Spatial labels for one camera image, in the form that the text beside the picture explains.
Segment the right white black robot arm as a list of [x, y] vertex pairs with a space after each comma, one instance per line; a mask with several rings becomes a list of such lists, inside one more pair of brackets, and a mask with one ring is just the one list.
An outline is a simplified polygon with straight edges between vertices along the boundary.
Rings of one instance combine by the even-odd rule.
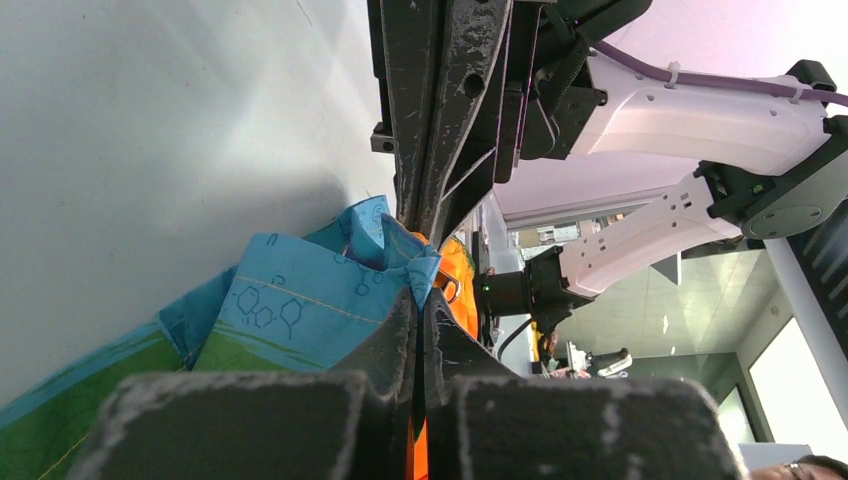
[[847, 193], [847, 99], [823, 66], [757, 80], [658, 68], [607, 37], [645, 1], [371, 1], [397, 215], [441, 244], [521, 160], [595, 153], [689, 158], [697, 167], [623, 220], [518, 272], [481, 275], [489, 317], [550, 331], [620, 279], [673, 254], [743, 236], [785, 238]]

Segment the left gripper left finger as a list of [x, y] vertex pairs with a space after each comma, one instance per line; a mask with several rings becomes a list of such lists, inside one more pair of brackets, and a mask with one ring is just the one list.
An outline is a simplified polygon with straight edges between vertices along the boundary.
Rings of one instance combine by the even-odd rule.
[[100, 409], [72, 479], [409, 479], [418, 307], [322, 373], [135, 375]]

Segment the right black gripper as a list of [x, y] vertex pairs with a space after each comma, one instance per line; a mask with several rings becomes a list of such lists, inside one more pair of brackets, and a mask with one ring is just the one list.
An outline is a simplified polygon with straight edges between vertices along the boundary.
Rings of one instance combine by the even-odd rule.
[[448, 186], [507, 183], [521, 160], [566, 157], [608, 99], [590, 50], [645, 1], [371, 1], [382, 118], [372, 148], [394, 157], [397, 214], [441, 245]]

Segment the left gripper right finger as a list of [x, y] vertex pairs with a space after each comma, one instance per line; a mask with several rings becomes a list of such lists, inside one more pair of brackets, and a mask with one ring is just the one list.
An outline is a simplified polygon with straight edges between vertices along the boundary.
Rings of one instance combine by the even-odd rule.
[[453, 319], [421, 316], [433, 479], [743, 479], [700, 386], [670, 379], [522, 378]]

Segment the rainbow striped jacket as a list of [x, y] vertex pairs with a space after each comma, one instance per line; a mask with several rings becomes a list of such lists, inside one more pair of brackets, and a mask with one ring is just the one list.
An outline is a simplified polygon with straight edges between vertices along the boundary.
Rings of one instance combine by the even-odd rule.
[[434, 249], [391, 216], [384, 196], [301, 238], [258, 233], [237, 265], [5, 406], [1, 475], [63, 478], [102, 402], [134, 374], [327, 370], [377, 330], [406, 287], [418, 305], [441, 289], [476, 336], [473, 275], [461, 242]]

